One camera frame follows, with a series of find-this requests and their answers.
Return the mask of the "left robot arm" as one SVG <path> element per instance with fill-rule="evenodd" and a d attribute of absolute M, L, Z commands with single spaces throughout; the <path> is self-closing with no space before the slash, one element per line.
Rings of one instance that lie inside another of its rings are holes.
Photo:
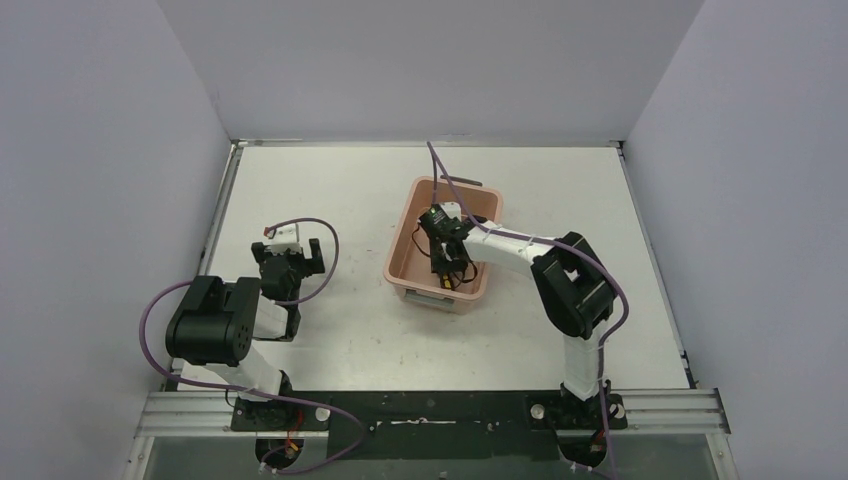
<path fill-rule="evenodd" d="M 290 342 L 298 333 L 304 279 L 326 271 L 320 241 L 303 246 L 297 237 L 255 242 L 256 277 L 226 282 L 201 275 L 190 283 L 165 333 L 167 352 L 204 367 L 229 387 L 240 387 L 236 424 L 282 431 L 303 412 L 289 396 L 288 375 L 254 347 L 256 340 Z"/>

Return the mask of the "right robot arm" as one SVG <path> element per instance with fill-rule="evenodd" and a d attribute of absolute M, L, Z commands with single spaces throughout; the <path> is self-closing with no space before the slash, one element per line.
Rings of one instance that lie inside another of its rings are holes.
<path fill-rule="evenodd" d="M 565 419 L 585 429 L 609 417 L 613 402 L 600 365 L 600 326 L 612 315 L 619 293 L 583 236 L 533 237 L 482 216 L 464 217 L 454 203 L 431 205 L 418 217 L 417 228 L 428 239 L 424 254 L 443 289 L 473 282 L 482 264 L 532 280 L 548 320 L 564 336 Z"/>

